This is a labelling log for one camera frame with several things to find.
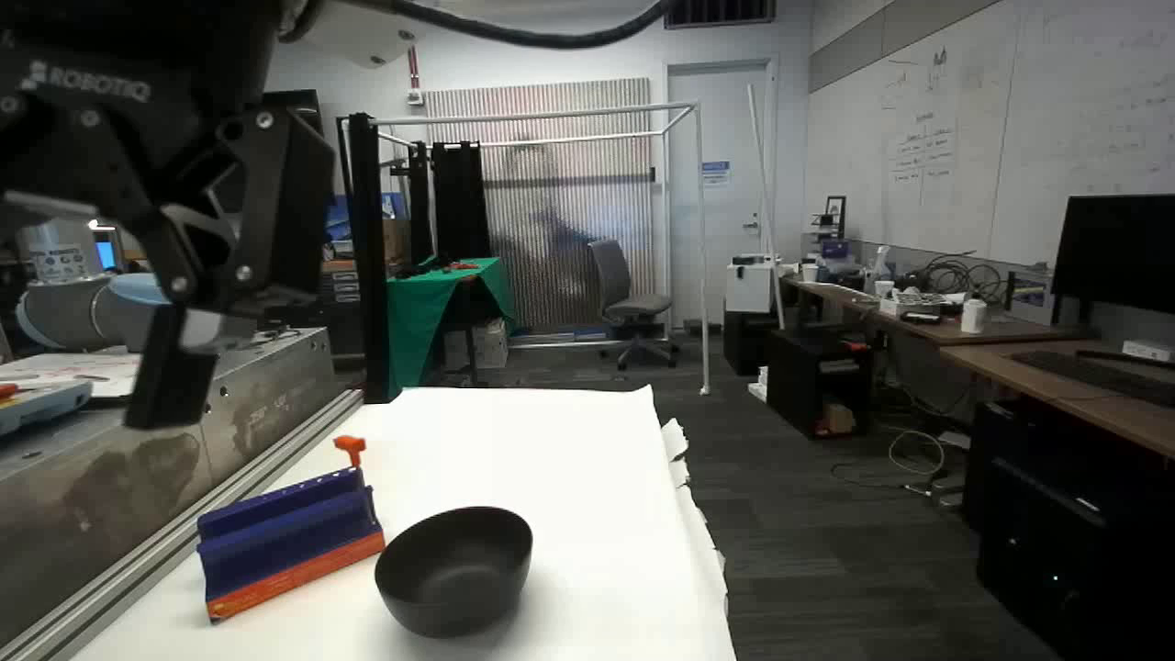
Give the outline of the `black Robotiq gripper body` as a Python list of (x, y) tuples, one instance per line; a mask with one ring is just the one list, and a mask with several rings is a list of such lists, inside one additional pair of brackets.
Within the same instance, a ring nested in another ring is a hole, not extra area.
[(0, 0), (9, 217), (119, 219), (175, 303), (212, 297), (230, 234), (194, 239), (217, 130), (261, 98), (285, 0)]

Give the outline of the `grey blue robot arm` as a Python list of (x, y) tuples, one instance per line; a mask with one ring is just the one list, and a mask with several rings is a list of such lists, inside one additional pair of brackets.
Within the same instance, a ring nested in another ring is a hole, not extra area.
[(322, 0), (0, 0), (0, 199), (12, 223), (110, 219), (161, 303), (126, 421), (207, 414), (217, 348), (321, 293), (332, 145), (263, 97)]

